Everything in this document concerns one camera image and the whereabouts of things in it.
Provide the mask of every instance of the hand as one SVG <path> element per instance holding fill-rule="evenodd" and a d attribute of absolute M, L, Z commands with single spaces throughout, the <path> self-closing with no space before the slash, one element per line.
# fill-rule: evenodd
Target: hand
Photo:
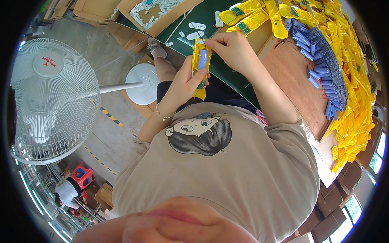
<path fill-rule="evenodd" d="M 205 44 L 215 51 L 233 70 L 240 72 L 249 81 L 260 62 L 243 34 L 239 32 L 218 33 Z"/>
<path fill-rule="evenodd" d="M 163 116 L 173 115 L 181 105 L 191 99 L 196 91 L 196 88 L 207 74 L 205 68 L 199 70 L 192 76 L 192 55 L 188 56 L 181 69 L 175 75 L 169 90 L 162 98 L 158 110 Z"/>

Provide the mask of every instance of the metal rack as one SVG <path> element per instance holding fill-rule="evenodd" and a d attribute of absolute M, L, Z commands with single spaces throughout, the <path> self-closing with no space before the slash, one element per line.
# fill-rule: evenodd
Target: metal rack
<path fill-rule="evenodd" d="M 42 212 L 42 215 L 47 215 L 50 217 L 50 219 L 47 221 L 50 222 L 51 225 L 59 224 L 61 227 L 63 227 L 63 234 L 60 232 L 60 230 L 58 234 L 66 242 L 69 242 L 68 240 L 72 239 L 75 233 L 90 227 L 94 219 L 97 221 L 97 223 L 105 221 L 105 219 L 98 214 L 102 205 L 98 205 L 95 210 L 92 210 L 88 206 L 84 205 L 83 202 L 75 200 L 76 203 L 87 213 L 86 221 L 80 217 L 73 217 L 72 215 L 68 214 L 67 211 L 62 207 L 59 207 L 54 201 L 55 195 L 52 192 L 52 187 L 59 181 L 62 181 L 62 175 L 57 173 L 49 165 L 37 168 L 37 166 L 19 163 L 18 166 L 21 172 L 21 176 L 23 177 L 28 187 L 29 194 L 32 194 L 31 192 L 33 192 L 36 198 L 36 207 L 40 212 Z"/>

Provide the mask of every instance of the fan logo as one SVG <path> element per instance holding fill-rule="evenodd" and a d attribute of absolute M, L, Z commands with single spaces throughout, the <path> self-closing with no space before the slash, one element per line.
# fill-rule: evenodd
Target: fan logo
<path fill-rule="evenodd" d="M 42 57 L 43 60 L 45 60 L 46 62 L 50 63 L 53 67 L 55 66 L 55 61 L 53 61 L 53 59 L 49 58 L 49 57 Z"/>

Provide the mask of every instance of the window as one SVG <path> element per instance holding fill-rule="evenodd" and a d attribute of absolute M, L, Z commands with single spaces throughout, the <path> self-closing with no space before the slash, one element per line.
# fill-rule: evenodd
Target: window
<path fill-rule="evenodd" d="M 346 202 L 346 205 L 342 208 L 342 212 L 346 216 L 346 220 L 323 243 L 341 243 L 358 222 L 358 219 L 362 215 L 362 207 L 355 194 Z"/>
<path fill-rule="evenodd" d="M 370 177 L 371 181 L 376 185 L 376 181 L 378 179 L 378 173 L 382 167 L 383 158 L 385 155 L 386 148 L 386 134 L 384 131 L 381 132 L 380 140 L 378 142 L 377 150 L 373 155 L 369 163 L 369 167 L 367 168 L 366 173 Z"/>

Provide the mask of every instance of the sneaker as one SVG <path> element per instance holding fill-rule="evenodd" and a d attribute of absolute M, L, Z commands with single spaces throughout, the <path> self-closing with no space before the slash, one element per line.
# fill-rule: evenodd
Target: sneaker
<path fill-rule="evenodd" d="M 159 41 L 153 38 L 148 39 L 149 44 L 147 45 L 147 49 L 150 49 L 150 53 L 153 56 L 154 60 L 158 57 L 166 58 L 167 53 L 166 51 L 161 47 L 161 44 Z"/>

